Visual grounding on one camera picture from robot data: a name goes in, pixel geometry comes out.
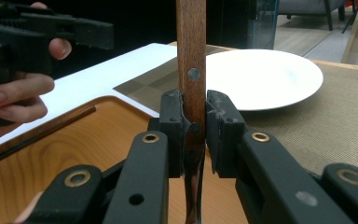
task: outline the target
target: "white plate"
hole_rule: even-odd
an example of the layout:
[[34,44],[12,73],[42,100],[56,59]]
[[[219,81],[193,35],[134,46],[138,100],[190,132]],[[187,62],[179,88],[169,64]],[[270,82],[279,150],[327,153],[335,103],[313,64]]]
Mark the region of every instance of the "white plate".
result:
[[228,95],[239,110],[292,105],[314,94],[324,76],[313,62],[268,49],[238,49],[206,58],[206,89]]

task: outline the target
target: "chair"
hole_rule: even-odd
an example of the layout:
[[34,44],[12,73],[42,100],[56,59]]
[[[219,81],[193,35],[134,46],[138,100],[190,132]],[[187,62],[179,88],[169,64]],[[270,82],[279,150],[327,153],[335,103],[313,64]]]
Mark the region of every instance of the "chair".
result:
[[287,15],[289,20],[292,15],[325,16],[328,28],[332,31],[331,12],[338,9],[339,19],[345,21],[345,2],[346,0],[280,0],[278,14]]

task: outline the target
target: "gray placemat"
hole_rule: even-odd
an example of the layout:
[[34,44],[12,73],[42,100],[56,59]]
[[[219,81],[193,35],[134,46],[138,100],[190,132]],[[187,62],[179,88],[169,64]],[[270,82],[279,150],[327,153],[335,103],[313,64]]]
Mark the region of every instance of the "gray placemat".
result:
[[[207,54],[220,51],[224,50],[207,48]],[[308,99],[283,108],[241,113],[252,129],[274,134],[304,168],[321,174],[330,163],[358,166],[358,70],[317,65],[324,84]],[[158,112],[161,94],[174,89],[178,89],[176,58],[115,87]]]

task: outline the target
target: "finger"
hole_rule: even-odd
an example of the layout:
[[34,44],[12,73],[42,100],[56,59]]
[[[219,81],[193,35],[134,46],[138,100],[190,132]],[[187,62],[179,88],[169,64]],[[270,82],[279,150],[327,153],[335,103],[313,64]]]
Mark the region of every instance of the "finger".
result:
[[66,58],[66,56],[71,53],[72,45],[67,40],[54,38],[50,41],[48,50],[50,51],[51,56],[55,59],[61,60]]
[[0,107],[0,118],[16,123],[28,123],[46,116],[46,108],[40,97],[26,101],[26,105],[5,105]]
[[31,4],[31,7],[48,8],[48,6],[46,6],[45,4],[43,4],[41,2],[35,2],[35,3]]
[[32,211],[34,210],[34,208],[36,207],[37,201],[39,201],[40,197],[42,196],[43,192],[38,192],[36,193],[36,195],[33,197],[33,199],[31,200],[31,202],[28,204],[28,206],[24,209],[24,211],[22,211],[22,213],[16,218],[16,220],[14,221],[14,223],[22,223],[24,222],[32,213]]
[[29,73],[25,79],[0,85],[0,106],[42,95],[53,89],[54,80],[51,77]]

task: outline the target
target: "wooden stick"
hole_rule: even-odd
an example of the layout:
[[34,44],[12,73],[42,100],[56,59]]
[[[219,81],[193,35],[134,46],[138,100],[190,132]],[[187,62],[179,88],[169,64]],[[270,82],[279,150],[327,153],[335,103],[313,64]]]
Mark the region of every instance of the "wooden stick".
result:
[[179,91],[190,121],[185,136],[186,223],[200,223],[202,164],[205,153],[206,1],[177,0]]

